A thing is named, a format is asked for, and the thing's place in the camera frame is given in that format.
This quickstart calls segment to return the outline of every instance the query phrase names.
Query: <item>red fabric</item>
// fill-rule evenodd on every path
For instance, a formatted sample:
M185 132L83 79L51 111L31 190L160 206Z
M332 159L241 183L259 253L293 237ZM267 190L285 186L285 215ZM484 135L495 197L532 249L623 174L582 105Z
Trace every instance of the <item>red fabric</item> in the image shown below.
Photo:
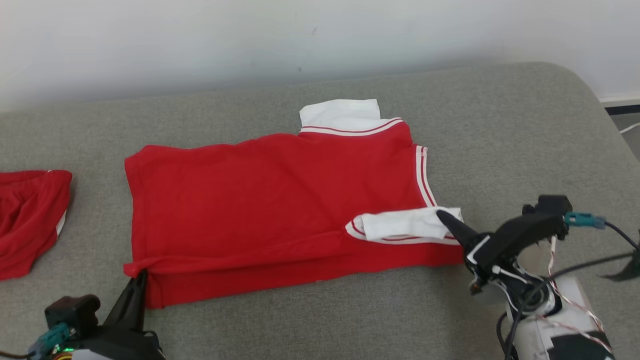
M345 230L362 213L435 205L420 192L416 150L404 122L367 136L302 132L197 149L146 146L125 160L134 208L125 273L147 268L147 306L163 307L461 263L459 246L386 245Z
M0 281L25 276L54 245L71 177L64 170L0 173Z

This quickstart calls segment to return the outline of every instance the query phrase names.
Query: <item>wire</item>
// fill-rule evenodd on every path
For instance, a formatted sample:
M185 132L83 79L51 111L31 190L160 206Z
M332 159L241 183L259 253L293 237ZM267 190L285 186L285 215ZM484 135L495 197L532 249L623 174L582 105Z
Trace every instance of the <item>wire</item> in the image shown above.
M633 125L631 125L631 126L629 126L629 127L625 127L624 129L620 130L620 133L621 133L621 134L624 134L624 133L626 133L627 131L629 131L629 130L633 129L634 127L638 127L638 126L640 126L640 122L638 122L637 124L633 124Z
M5 357L7 359L30 359L31 356L34 356L35 354L36 354L35 352L30 352L25 355L16 355L16 354L10 354L8 352L4 352L0 350L0 357Z
M71 359L70 352L61 352L57 354L56 357L53 358L53 360L69 360L69 359Z
M511 324L511 330L509 331L509 334L507 335L507 339L505 340L506 350L504 352L504 360L511 360L511 353L513 351L513 338L515 337L516 330L518 329L518 323L520 322L520 319L522 319L522 313L524 311L524 308L526 307L526 305L529 305L530 303L532 303L533 298L538 294L538 292L540 290L542 290L550 282L552 282L553 280L557 279L558 277L560 277L562 275L566 275L566 274L568 274L570 272L573 272L573 271L576 271L576 270L580 270L580 269L583 269L583 268L588 268L590 266L595 266L595 265L599 265L599 264L608 263L610 261L615 261L615 260L628 258L630 256L633 256L633 254L634 254L633 252L628 252L626 254L618 254L618 255L608 256L606 258L600 258L600 259L588 261L586 263L581 263L581 264L578 264L578 265L569 266L568 268L564 268L564 269L556 272L555 274L551 275L550 277L547 277L544 281L539 283L539 285L536 286L531 291L531 294L524 300L522 307L520 307L520 309L518 310L516 315L513 317L513 323Z
M631 240L631 238L627 234L625 234L622 230L620 230L617 226L615 226L614 224L608 221L605 221L604 224L610 227L611 229L614 229L618 234L620 234L620 236L622 236L625 240L627 240L629 244L631 244L631 246L636 248L636 250L640 251L640 245L636 244L633 240Z
M552 275L551 269L554 267L554 260L556 258L556 243L557 243L557 238L555 236L552 236L551 237L551 258L549 259L549 266L547 267L548 276ZM569 305L571 305L573 307L576 307L577 309L580 309L583 313L586 313L587 315L589 315L593 319L593 321L596 323L596 326L598 327L598 330L600 332L604 332L602 321L594 313L592 313L586 307L584 307L584 306L582 306L582 305L570 300L569 298L565 297L564 295L560 294L560 290L558 289L557 284L556 284L555 281L552 281L550 284L551 284L551 287L554 289L555 293L559 297L561 297L567 304L569 304ZM549 319L547 319L544 316L539 316L539 317L544 319L547 322L551 322ZM569 329L569 326L567 326L565 324L561 324L561 323L559 325L556 325L556 326L562 326L562 327L565 327L565 328ZM607 347L607 351L609 350L608 345L606 345L604 343L601 343L600 341L596 341L596 342L601 344L601 345L603 345L603 346L605 346L605 347Z
M551 276L551 275L552 275L552 274L551 274L551 269L554 267L554 260L555 260L555 258L556 258L556 243L557 243L557 238L556 238L555 236L552 236L552 237L551 237L551 257L550 257L550 259L549 259L549 266L547 267L548 275L549 275L549 276ZM602 321L600 321L600 319L599 319L599 318L598 318L594 313L592 313L592 312L591 312L589 309L587 309L586 307L584 307L584 306L582 306L582 305L580 305L580 304L578 304L578 303L576 303L576 302L574 302L574 301L570 300L568 297L565 297L564 295L562 295L562 294L560 293L560 290L558 289L557 284L556 284L556 282L555 282L555 281L551 281L549 284L550 284L550 285L551 285L551 287L554 289L554 292L555 292L559 297L561 297L561 298L562 298L562 299L563 299L567 304L569 304L569 305L571 305L571 306L573 306L573 307L576 307L577 309L581 310L583 313L585 313L585 314L589 315L589 316L593 319L593 321L596 323L596 325L597 325L597 327L598 327L598 330L599 330L600 332L604 332L604 328L602 327ZM586 332L584 332L584 331L582 331L582 330L578 329L578 328L577 328L577 327L575 327L575 326L567 325L567 324L565 324L565 323L555 322L555 321L553 321L553 320L548 319L546 316L538 316L538 318L539 318L540 320L543 320L543 321L545 321L545 322L548 322L549 324L553 325L554 327L564 327L565 329L569 329L569 330L571 330L571 331L573 331L573 332L576 332L577 334L580 334L580 335L582 335L583 337L585 337L585 338L587 338L587 339L589 339L589 340L591 340L591 341L593 341L593 342L597 343L598 345L600 345L600 346L604 347L604 349L605 349L608 353L610 353L610 354L612 354L612 353L613 353L613 349L612 349L612 348L611 348L607 343L605 343L604 341L602 341L602 340L600 340L600 339L598 339L598 338L596 338L596 337L594 337L594 336L591 336L591 335L587 334Z
M502 352L506 352L506 346L504 344L504 338L502 337L502 322L507 317L507 313L505 312L498 318L498 322L495 324L495 334L498 336L498 341L500 342L500 347L502 348Z

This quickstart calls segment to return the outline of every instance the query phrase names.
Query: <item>white fabric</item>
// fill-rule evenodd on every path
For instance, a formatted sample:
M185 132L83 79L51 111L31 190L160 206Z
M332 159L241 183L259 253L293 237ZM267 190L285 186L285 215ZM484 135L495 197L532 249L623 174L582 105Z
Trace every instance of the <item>white fabric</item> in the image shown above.
M62 217L60 218L60 221L58 222L58 225L56 225L56 233L58 235L60 235L60 231L62 231L62 227L65 225L65 220L67 219L67 210L65 210L65 213L62 214Z
M305 106L300 110L300 120L302 128L306 131L370 131L395 119L380 118L380 108L376 99L337 99Z
M354 238L389 245L442 243L459 245L440 221L436 211L444 210L462 221L460 208L429 208L362 214L347 224Z

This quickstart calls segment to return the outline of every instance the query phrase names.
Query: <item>white wall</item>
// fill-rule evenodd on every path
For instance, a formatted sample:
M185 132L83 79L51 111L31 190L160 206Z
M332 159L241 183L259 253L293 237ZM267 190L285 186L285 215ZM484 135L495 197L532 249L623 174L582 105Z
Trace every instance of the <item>white wall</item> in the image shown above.
M640 99L637 0L0 0L0 111L545 60Z

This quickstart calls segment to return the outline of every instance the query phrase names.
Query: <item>gray couch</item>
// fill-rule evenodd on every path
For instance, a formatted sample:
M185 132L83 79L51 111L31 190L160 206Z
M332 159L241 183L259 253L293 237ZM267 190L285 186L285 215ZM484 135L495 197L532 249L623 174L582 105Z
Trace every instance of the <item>gray couch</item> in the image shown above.
M127 283L131 195L125 157L149 143L198 147L297 133L298 110L376 98L429 147L429 183L482 231L541 193L605 215L637 236L640 164L573 73L521 63L236 92L50 106L0 115L0 171L74 174L58 243L21 279L0 282L0 349L22 352L45 330L43 309L93 293L101 320ZM574 230L558 268L630 250L612 231ZM579 273L619 359L637 359L640 281ZM462 266L404 268L148 311L168 359L500 359L504 307L469 296Z

